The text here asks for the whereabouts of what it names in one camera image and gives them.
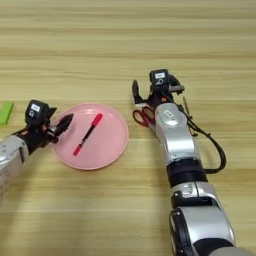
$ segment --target red marker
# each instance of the red marker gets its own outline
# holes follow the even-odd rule
[[[100,122],[101,118],[103,117],[102,114],[98,114],[94,120],[91,123],[91,127],[88,130],[88,132],[85,134],[85,136],[83,137],[83,139],[81,140],[81,142],[79,143],[79,145],[77,146],[77,148],[74,150],[73,155],[76,156],[78,155],[78,153],[80,152],[83,144],[85,143],[85,141],[89,138],[90,134],[92,133],[92,131],[94,130],[94,128],[96,127],[96,125]]]

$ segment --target wooden table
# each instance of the wooden table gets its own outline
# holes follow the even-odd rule
[[[24,125],[30,99],[58,111],[82,102],[118,109],[130,140],[99,171],[38,150],[0,208],[0,255],[172,255],[170,189],[151,132],[134,123],[131,83],[168,68],[186,86],[195,121],[224,147],[209,181],[237,245],[256,253],[256,2],[253,0],[10,0],[0,2],[0,100],[12,100],[3,138]],[[205,166],[218,164],[198,144]]]

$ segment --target black cable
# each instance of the black cable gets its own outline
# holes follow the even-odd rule
[[[211,136],[210,133],[207,133],[205,132],[203,129],[201,129],[198,125],[196,125],[193,121],[192,121],[192,118],[187,115],[187,113],[183,110],[182,107],[180,107],[179,105],[177,105],[168,95],[166,95],[166,93],[161,89],[161,93],[162,95],[167,98],[171,103],[174,103],[178,109],[186,116],[187,118],[187,123],[188,123],[188,126],[194,130],[195,132],[198,132],[198,133],[201,133],[203,134],[206,138],[208,138],[212,143],[213,145],[215,146],[216,150],[218,151],[219,153],[219,156],[220,156],[220,165],[218,168],[212,168],[212,169],[204,169],[205,172],[207,174],[213,174],[213,173],[217,173],[219,171],[221,171],[222,169],[225,168],[226,166],[226,163],[227,163],[227,159],[226,159],[226,155],[225,155],[225,152],[224,150],[222,149],[222,147],[219,145],[219,143]]]
[[[14,132],[12,135],[17,135],[17,134],[22,133],[22,132],[24,132],[24,131],[26,131],[26,130],[28,130],[28,127],[27,127],[27,126],[26,126],[25,128],[23,128],[23,129],[17,131],[17,132]]]

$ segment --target round pink plate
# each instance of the round pink plate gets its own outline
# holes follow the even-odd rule
[[[128,127],[122,115],[115,109],[101,104],[82,104],[63,112],[56,122],[66,114],[74,117],[69,129],[53,144],[57,156],[65,164],[81,169],[93,170],[114,162],[124,152],[128,142]],[[103,115],[77,156],[73,155],[97,114]]]

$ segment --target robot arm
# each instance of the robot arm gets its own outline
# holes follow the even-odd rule
[[[73,115],[67,115],[57,126],[51,126],[50,118],[55,111],[56,108],[50,108],[46,103],[32,100],[26,110],[27,126],[0,142],[0,201],[29,156],[49,142],[57,143],[58,136],[68,129]]]
[[[218,143],[210,137],[221,156],[217,169],[202,167],[199,151],[191,135],[183,109],[173,99],[184,87],[167,70],[150,73],[151,90],[147,100],[139,96],[134,81],[135,104],[148,104],[155,110],[156,136],[163,150],[171,186],[169,223],[171,241],[176,256],[246,256],[246,251],[235,248],[231,224],[206,173],[215,173],[225,167],[226,158]]]

